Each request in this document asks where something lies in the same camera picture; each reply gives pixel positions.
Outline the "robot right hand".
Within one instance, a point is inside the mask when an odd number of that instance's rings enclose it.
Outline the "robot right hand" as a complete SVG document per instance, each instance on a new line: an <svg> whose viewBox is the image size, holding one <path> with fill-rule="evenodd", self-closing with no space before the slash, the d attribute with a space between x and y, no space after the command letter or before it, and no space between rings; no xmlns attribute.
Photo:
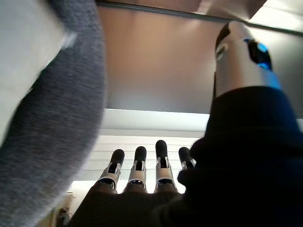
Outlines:
<svg viewBox="0 0 303 227"><path fill-rule="evenodd" d="M204 136L183 148L178 181L162 192L129 183L111 194L103 177L88 192L71 227L300 227L303 224L303 134L272 70L268 49L246 26L229 22L215 45L216 70Z"/></svg>

